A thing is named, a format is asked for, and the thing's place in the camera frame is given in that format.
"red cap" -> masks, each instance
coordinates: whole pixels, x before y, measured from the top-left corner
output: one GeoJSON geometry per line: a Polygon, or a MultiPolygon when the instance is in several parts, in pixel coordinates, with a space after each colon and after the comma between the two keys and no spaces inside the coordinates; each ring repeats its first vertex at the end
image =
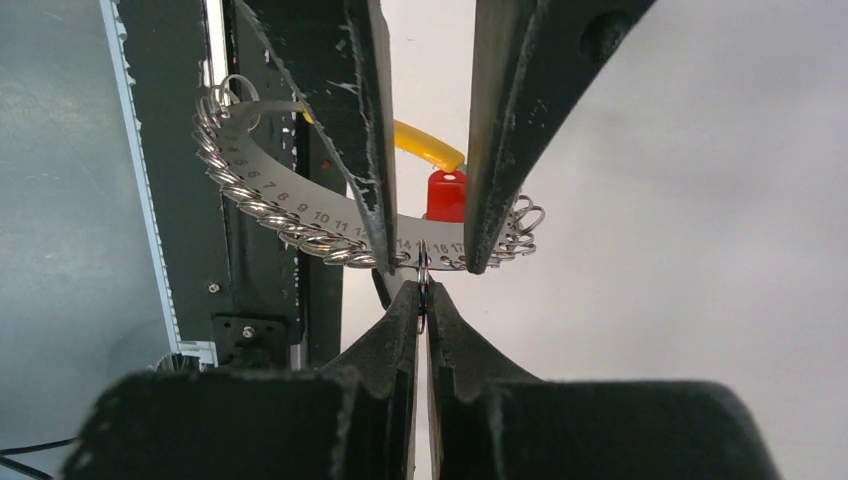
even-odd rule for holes
{"type": "Polygon", "coordinates": [[[465,221],[465,174],[459,170],[437,170],[427,182],[427,220],[462,223],[465,221]]]}

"white wall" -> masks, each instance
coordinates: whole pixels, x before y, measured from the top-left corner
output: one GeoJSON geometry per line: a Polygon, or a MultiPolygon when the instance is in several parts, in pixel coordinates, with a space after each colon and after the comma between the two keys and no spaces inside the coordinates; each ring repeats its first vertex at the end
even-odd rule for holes
{"type": "MultiPolygon", "coordinates": [[[[383,10],[395,116],[465,151],[474,2],[383,10]]],[[[659,0],[526,184],[548,212],[539,253],[437,280],[542,377],[721,381],[787,479],[848,478],[846,18],[659,0]]],[[[398,162],[400,210],[420,215],[430,168],[398,162]]],[[[345,288],[343,347],[381,314],[367,272],[345,288]]]]}

